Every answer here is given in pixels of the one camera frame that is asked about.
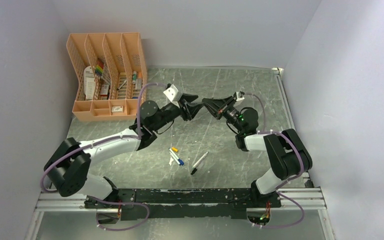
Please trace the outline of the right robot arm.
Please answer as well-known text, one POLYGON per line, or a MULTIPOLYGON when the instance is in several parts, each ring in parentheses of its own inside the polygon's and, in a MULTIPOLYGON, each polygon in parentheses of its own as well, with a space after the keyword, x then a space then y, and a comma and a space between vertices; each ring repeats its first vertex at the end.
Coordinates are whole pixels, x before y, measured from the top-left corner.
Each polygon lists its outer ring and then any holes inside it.
POLYGON ((270 168, 250 187, 249 199, 255 207, 262 207, 269 195, 312 168, 312 158, 295 129, 258 131, 258 111, 252 107, 237 110, 234 96, 203 98, 202 102, 214 118, 224 118, 229 127, 234 127, 236 146, 240 150, 267 153, 270 168))

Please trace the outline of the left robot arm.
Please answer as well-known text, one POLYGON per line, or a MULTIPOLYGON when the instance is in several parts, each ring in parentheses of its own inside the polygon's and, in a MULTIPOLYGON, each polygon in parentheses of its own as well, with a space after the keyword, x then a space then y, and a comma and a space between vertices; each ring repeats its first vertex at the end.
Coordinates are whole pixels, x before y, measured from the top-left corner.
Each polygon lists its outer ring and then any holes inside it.
POLYGON ((89 141, 67 138, 45 164, 44 176, 62 197, 79 193, 97 198, 106 208, 114 207, 119 200, 118 188, 107 177, 91 174, 90 166, 148 147, 157 139, 158 131, 178 117, 192 120, 204 106, 197 98, 197 95, 183 93, 179 102, 163 107, 147 100, 138 107, 139 117, 134 124, 119 133, 89 141))

